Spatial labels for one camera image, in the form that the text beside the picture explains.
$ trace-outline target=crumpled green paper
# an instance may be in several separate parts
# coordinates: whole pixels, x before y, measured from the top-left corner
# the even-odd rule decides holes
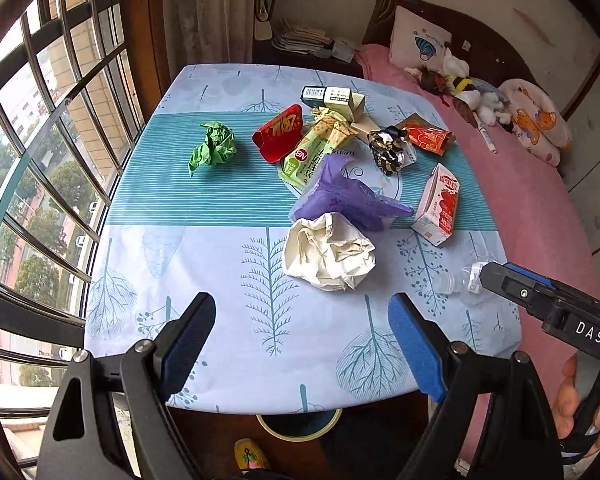
[[[234,133],[218,121],[200,124],[207,128],[205,140],[193,150],[189,159],[189,176],[193,175],[196,168],[202,164],[215,166],[224,164],[236,153]]]

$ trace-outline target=human hand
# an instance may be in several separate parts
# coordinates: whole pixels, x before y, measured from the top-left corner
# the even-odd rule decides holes
[[[555,429],[558,432],[558,438],[564,438],[571,433],[573,429],[573,414],[576,412],[580,398],[574,386],[574,378],[576,375],[576,356],[571,356],[565,362],[562,368],[562,374],[565,379],[558,389],[558,395],[555,397],[552,412],[554,414]],[[593,423],[600,430],[600,406],[596,410],[593,418]],[[600,450],[600,434],[596,443],[587,452],[586,456],[590,456]]]

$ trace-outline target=crumpled white paper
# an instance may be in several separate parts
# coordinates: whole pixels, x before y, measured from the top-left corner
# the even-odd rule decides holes
[[[282,269],[322,290],[356,288],[376,266],[375,249],[340,213],[301,218],[289,229]]]

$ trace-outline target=stack of papers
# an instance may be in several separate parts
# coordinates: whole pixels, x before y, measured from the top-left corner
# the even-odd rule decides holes
[[[331,57],[333,40],[325,35],[324,30],[292,25],[287,20],[281,20],[274,27],[271,43],[274,47],[288,52]]]

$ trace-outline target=green snack wrapper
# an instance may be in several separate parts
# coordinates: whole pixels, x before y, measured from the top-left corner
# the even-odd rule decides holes
[[[278,175],[286,183],[304,189],[322,158],[333,153],[346,139],[356,133],[347,120],[328,108],[314,108],[314,126],[300,140],[296,149],[285,157]]]
[[[218,121],[200,124],[206,128],[205,140],[200,146],[193,150],[189,159],[189,176],[193,175],[196,168],[202,164],[214,166],[224,164],[235,155],[234,133]]]

